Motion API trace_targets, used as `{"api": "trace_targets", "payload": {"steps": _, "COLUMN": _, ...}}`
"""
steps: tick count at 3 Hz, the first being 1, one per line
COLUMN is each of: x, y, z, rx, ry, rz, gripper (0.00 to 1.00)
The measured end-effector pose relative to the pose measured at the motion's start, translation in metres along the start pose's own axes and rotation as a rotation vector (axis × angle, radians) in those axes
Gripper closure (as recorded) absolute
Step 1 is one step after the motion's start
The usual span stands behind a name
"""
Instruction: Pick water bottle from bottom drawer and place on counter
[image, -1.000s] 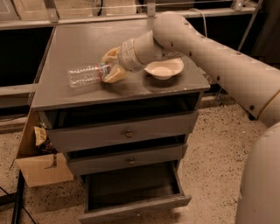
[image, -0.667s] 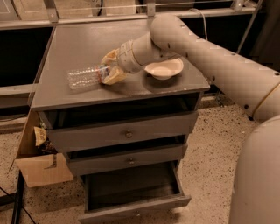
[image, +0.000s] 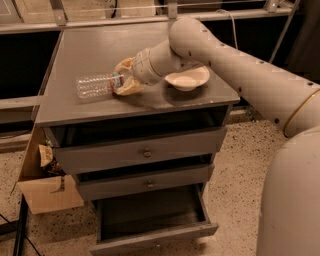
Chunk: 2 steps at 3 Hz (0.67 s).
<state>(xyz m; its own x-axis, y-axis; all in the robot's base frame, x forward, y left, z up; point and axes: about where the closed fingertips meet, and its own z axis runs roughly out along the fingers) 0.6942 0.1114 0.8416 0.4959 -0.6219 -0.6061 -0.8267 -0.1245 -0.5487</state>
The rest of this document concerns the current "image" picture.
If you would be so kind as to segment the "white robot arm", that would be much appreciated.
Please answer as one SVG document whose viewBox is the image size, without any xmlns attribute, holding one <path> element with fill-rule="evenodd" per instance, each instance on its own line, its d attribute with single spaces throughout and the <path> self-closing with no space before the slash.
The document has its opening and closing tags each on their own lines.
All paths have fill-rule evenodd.
<svg viewBox="0 0 320 256">
<path fill-rule="evenodd" d="M 129 95 L 164 76 L 209 67 L 287 137 L 264 182 L 257 256 L 320 256 L 320 85 L 219 41 L 184 17 L 167 40 L 116 66 Z"/>
</svg>

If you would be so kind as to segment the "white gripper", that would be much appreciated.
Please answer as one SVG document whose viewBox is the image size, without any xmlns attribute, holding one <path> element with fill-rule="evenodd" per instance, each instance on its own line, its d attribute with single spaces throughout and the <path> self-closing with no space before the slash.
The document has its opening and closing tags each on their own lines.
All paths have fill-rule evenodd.
<svg viewBox="0 0 320 256">
<path fill-rule="evenodd" d="M 128 57 L 116 65 L 114 71 L 125 74 L 131 72 L 124 83 L 115 90 L 120 96 L 128 96 L 144 89 L 143 84 L 155 85 L 162 80 L 161 74 L 162 60 L 153 48 L 146 48 L 139 51 L 135 58 Z"/>
</svg>

